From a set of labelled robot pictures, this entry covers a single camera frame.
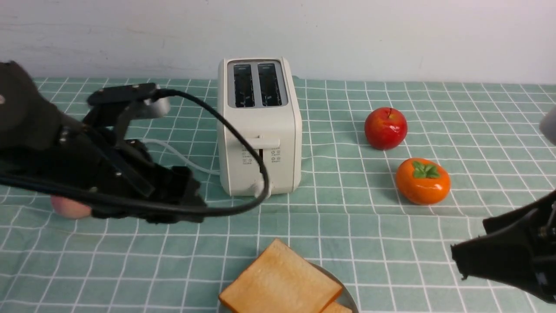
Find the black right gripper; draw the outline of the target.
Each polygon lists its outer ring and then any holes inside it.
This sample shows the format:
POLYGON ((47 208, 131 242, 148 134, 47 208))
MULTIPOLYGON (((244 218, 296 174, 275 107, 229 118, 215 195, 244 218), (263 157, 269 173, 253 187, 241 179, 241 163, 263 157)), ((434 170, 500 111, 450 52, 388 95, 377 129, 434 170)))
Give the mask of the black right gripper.
POLYGON ((483 220, 485 234, 452 245, 463 280, 503 283, 555 303, 555 192, 483 220))

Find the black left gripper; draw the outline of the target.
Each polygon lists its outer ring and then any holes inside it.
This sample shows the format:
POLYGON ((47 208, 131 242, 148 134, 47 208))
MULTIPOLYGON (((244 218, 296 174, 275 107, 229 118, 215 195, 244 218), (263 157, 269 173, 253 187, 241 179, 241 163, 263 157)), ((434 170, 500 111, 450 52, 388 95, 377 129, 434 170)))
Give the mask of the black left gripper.
POLYGON ((61 130, 60 142, 71 152, 84 152, 99 160, 92 168, 90 189, 97 193, 119 196, 110 205, 90 204, 95 218, 133 216, 145 220, 190 220, 184 210, 167 209, 168 205, 207 205, 199 193, 201 183, 186 166, 166 168, 153 162, 145 144, 139 140, 115 141, 107 129, 99 131, 83 127, 61 130))

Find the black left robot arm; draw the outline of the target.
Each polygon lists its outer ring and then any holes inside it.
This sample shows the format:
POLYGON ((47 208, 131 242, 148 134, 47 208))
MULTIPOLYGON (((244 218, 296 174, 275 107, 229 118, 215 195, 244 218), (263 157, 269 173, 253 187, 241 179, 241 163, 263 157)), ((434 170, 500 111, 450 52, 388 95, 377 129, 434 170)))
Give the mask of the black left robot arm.
POLYGON ((207 205, 186 166, 157 164, 139 139, 126 139, 133 120, 164 116, 156 83, 104 87, 87 99, 82 120, 43 97, 14 61, 1 63, 1 184, 78 201, 99 219, 201 223, 186 212, 207 205))

